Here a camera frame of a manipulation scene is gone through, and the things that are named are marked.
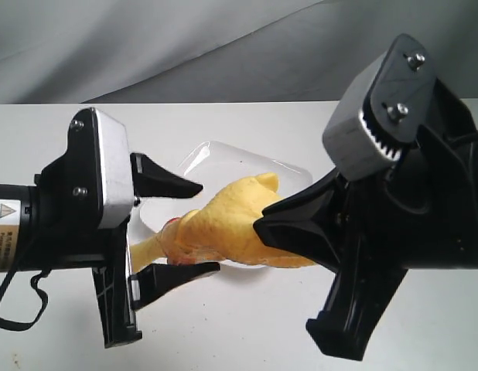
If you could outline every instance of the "gray fabric backdrop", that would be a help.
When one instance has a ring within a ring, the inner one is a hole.
[[[478,0],[0,0],[0,103],[336,100],[401,32],[478,97]]]

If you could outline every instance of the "white table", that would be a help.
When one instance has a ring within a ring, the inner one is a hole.
[[[478,101],[472,102],[478,114]],[[202,141],[218,140],[307,168],[332,165],[320,135],[333,102],[108,105],[132,150],[175,168]],[[65,149],[81,106],[0,106],[0,182],[31,184]],[[137,238],[132,231],[132,238]],[[0,330],[0,370],[457,370],[478,369],[478,271],[412,271],[363,362],[323,356],[305,331],[333,276],[321,267],[224,271],[174,291],[138,314],[144,339],[105,350],[90,271],[42,282],[50,305],[30,331]],[[31,319],[39,301],[18,274],[1,315]]]

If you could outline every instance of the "screw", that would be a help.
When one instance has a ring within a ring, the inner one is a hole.
[[[77,197],[78,199],[82,199],[86,197],[87,189],[84,187],[76,187],[72,190],[72,196]]]
[[[70,129],[70,130],[79,131],[79,130],[81,130],[82,128],[84,128],[84,122],[79,121],[79,120],[72,120],[72,121],[70,122],[70,125],[69,125],[69,129]]]
[[[388,117],[395,122],[399,122],[409,113],[409,108],[403,103],[397,103],[387,108]]]
[[[411,69],[416,71],[425,63],[426,58],[421,53],[416,53],[414,56],[409,56],[407,60],[408,65],[411,67]]]

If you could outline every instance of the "yellow warning triangle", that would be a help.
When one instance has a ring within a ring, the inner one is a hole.
[[[16,210],[14,210],[12,207],[9,207],[3,203],[0,204],[0,219],[5,218],[7,215],[15,213]]]

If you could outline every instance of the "black strap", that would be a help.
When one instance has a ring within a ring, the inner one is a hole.
[[[15,274],[19,270],[22,260],[27,255],[31,247],[34,245],[34,243],[38,240],[38,238],[39,238],[39,234],[33,237],[29,241],[28,245],[23,249],[22,253],[16,259],[14,259],[12,266],[10,267],[9,271],[5,275],[4,280],[0,284],[0,303],[2,302],[4,294],[7,291],[7,288],[9,287],[12,279],[14,278]],[[38,282],[42,278],[48,277],[48,275],[50,274],[50,271],[51,271],[50,269],[43,270],[41,271],[41,273],[32,277],[30,281],[32,289],[38,294],[39,298],[41,299],[41,309],[38,311],[38,314],[36,315],[35,319],[32,322],[15,322],[15,321],[10,321],[8,319],[3,319],[2,317],[0,317],[0,328],[3,328],[4,330],[9,330],[9,331],[21,332],[21,331],[29,330],[39,321],[43,312],[46,309],[46,306],[48,305],[48,295],[41,288],[38,288]]]

